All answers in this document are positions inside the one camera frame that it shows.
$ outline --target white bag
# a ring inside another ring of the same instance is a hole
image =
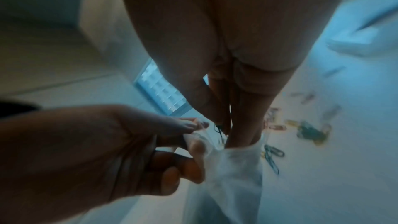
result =
[[[217,150],[208,142],[205,182],[190,183],[183,224],[255,224],[262,194],[263,138],[248,147]]]

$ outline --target floor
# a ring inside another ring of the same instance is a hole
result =
[[[274,158],[279,176],[264,161],[259,223],[398,223],[398,90],[394,88],[398,50],[359,58],[330,51],[325,43],[336,31],[364,18],[363,13],[357,5],[341,6],[309,57],[272,104],[281,109],[277,123],[306,120],[318,128],[323,112],[335,104],[342,110],[332,119],[332,132],[324,145],[298,139],[294,127],[270,134],[268,144],[283,150],[286,156]],[[0,50],[9,52],[9,47],[0,36]],[[19,50],[32,51],[29,48],[28,45]],[[72,57],[71,64],[66,64],[63,56],[55,59],[57,56],[51,58],[55,65],[49,68],[46,57],[40,58],[41,63],[32,56],[19,58],[18,64],[11,64],[12,71],[5,69],[15,76],[12,82],[3,75],[0,78],[3,96],[44,107],[123,103],[156,112],[117,70],[100,58]],[[25,64],[33,60],[27,76]],[[85,70],[74,71],[69,67],[72,63]],[[345,67],[341,72],[324,77],[326,72],[341,66]],[[52,77],[44,79],[46,73]],[[289,96],[292,92],[314,92],[315,98],[303,105],[301,97]],[[191,110],[186,116],[200,114]],[[209,133],[217,138],[212,127]],[[184,180],[172,196],[128,198],[63,223],[178,224],[182,222],[186,200],[195,200],[186,198],[188,190],[189,183]]]

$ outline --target hand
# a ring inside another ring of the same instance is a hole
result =
[[[226,147],[257,141],[266,110],[339,1],[124,0],[163,76],[223,126]]]
[[[41,223],[134,195],[170,195],[204,179],[208,123],[127,106],[31,112],[0,121],[0,222]],[[156,151],[187,149],[194,157]]]

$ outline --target person's left hand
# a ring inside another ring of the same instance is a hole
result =
[[[0,120],[0,223],[67,218],[133,195],[170,195],[204,179],[208,127],[122,105],[31,112]],[[156,151],[185,148],[194,157]]]

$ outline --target translucent bag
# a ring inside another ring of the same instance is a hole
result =
[[[183,224],[255,224],[262,194],[261,139],[248,147],[218,150],[207,141],[205,182],[190,183]]]

